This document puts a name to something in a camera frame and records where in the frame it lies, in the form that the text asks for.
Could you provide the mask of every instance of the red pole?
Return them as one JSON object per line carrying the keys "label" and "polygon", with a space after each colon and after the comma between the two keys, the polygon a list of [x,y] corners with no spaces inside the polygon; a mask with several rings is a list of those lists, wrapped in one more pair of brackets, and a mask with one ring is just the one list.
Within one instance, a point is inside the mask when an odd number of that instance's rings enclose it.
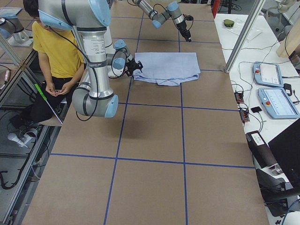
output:
{"label": "red pole", "polygon": [[212,7],[212,15],[213,15],[214,18],[216,17],[216,14],[217,14],[217,11],[218,11],[218,8],[219,8],[219,5],[220,5],[220,1],[221,0],[215,0],[214,1],[214,5]]}

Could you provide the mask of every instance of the white table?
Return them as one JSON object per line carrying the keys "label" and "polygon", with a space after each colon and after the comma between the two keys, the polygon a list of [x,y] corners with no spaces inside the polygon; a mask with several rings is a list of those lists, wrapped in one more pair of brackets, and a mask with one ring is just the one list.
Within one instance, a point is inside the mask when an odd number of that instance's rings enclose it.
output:
{"label": "white table", "polygon": [[[224,19],[231,20],[243,20],[246,21],[247,15],[226,15],[226,14],[217,14],[215,18],[215,23],[217,27],[217,32],[220,38],[220,43],[223,48],[223,54],[225,60],[227,62],[232,49],[236,43],[238,35],[230,32],[223,25]],[[262,32],[253,38],[251,41],[246,41],[244,46],[239,53],[234,66],[230,71],[230,79],[232,83],[237,83],[243,87],[244,90],[249,90],[251,86],[244,82],[251,83],[253,88],[250,91],[244,92],[244,101],[249,106],[249,108],[260,106],[262,108],[262,112],[260,112],[262,119],[265,121],[263,124],[263,129],[260,132],[266,143],[272,140],[275,136],[277,136],[281,131],[291,125],[295,120],[274,120],[272,119],[265,111],[263,106],[261,105],[261,101],[258,97],[257,90],[262,87],[260,85],[256,85],[253,82],[253,74],[252,74],[252,65],[255,61],[263,61],[267,63],[282,63],[288,61],[287,58],[280,58],[276,54],[277,48],[280,46],[280,43],[277,43],[277,39],[273,34],[271,28],[267,24],[265,18],[263,16],[258,16],[256,22],[254,23],[254,28],[260,29]],[[291,62],[286,62],[279,64],[282,76],[297,76],[297,72]],[[284,79],[284,83],[289,83],[292,85],[292,90],[295,90],[296,96],[300,97],[300,79]],[[241,88],[237,85],[233,85],[233,90],[241,90]],[[296,101],[294,95],[291,96],[292,101]],[[297,110],[300,111],[300,105],[296,106]],[[258,130],[260,128],[260,124],[258,120],[256,120],[253,116],[250,115],[250,122],[245,123],[244,131],[245,133]],[[278,219],[282,220],[280,217],[273,217],[268,209],[266,209],[268,213],[268,218],[270,224],[274,224]],[[284,225],[298,225],[300,224],[300,212],[293,212],[287,216]]]}

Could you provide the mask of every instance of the monitor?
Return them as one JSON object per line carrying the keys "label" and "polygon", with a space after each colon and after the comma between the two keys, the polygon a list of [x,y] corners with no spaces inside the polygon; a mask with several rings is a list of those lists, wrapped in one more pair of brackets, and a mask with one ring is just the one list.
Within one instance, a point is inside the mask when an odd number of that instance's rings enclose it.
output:
{"label": "monitor", "polygon": [[291,185],[300,187],[300,119],[273,138],[269,148]]}

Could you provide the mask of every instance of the person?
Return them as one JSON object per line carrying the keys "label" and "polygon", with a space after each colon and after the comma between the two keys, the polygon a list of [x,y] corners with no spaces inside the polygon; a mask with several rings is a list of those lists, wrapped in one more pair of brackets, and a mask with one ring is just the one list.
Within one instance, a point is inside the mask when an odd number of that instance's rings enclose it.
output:
{"label": "person", "polygon": [[[64,98],[70,107],[73,92],[84,72],[83,56],[73,45],[77,46],[75,37],[70,30],[55,29],[43,24],[39,19],[38,0],[23,0],[23,5],[25,11],[34,19],[33,49],[38,52],[39,65],[45,79],[41,90],[53,109]],[[30,116],[34,123],[60,125],[39,93],[31,108]]]}

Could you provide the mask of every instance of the light blue cloth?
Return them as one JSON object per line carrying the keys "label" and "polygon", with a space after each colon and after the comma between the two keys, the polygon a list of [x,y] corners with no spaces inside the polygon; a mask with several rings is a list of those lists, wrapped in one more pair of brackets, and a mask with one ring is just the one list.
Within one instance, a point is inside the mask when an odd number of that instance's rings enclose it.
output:
{"label": "light blue cloth", "polygon": [[198,79],[200,74],[195,52],[135,53],[135,60],[143,65],[142,73],[140,70],[133,73],[137,81],[177,86]]}

